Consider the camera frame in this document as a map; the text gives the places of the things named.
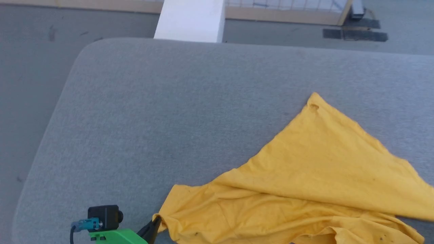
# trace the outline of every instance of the concrete floor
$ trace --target concrete floor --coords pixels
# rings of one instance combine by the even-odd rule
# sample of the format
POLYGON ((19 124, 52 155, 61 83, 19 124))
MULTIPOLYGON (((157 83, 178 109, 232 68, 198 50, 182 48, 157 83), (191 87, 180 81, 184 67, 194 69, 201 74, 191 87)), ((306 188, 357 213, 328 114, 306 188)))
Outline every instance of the concrete floor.
MULTIPOLYGON (((224 41, 434 55, 434 2, 365 0, 385 43, 322 38, 324 26, 227 20, 224 41)), ((152 38, 158 15, 0 5, 0 244, 80 50, 101 38, 152 38)))

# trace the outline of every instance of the gray tablecloth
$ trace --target gray tablecloth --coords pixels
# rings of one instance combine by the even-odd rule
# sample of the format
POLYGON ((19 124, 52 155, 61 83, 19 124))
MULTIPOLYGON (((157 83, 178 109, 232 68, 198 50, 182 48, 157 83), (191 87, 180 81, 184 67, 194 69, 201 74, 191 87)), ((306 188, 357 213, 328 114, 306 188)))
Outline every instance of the gray tablecloth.
MULTIPOLYGON (((434 185, 433 67, 431 56, 130 38, 93 43, 72 67, 46 129, 13 239, 67 243, 70 223, 101 204, 118 204, 121 227, 137 231, 173 184, 205 184, 242 165, 314 91, 434 185)), ((434 243, 433 223, 404 221, 434 243)), ((89 242, 83 232, 75 238, 89 242)), ((156 243, 171 241, 162 233, 156 243)))

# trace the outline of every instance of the crumpled fabric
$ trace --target crumpled fabric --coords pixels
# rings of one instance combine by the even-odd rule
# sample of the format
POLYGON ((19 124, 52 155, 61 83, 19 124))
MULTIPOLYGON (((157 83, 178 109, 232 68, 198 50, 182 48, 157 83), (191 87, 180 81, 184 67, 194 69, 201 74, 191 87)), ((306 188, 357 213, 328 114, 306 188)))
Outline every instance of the crumpled fabric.
POLYGON ((179 244, 415 244, 396 215, 434 221, 434 188, 313 93, 239 168, 175 185, 159 215, 179 244))

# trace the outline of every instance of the yellow fabric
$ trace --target yellow fabric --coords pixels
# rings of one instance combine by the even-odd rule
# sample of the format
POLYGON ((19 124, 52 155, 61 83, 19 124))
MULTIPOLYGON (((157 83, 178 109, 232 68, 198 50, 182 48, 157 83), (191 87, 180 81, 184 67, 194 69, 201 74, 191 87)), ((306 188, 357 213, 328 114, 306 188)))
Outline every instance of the yellow fabric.
POLYGON ((246 164, 175 185, 157 215, 180 244, 424 242, 394 214, 434 221, 434 188, 313 93, 246 164))

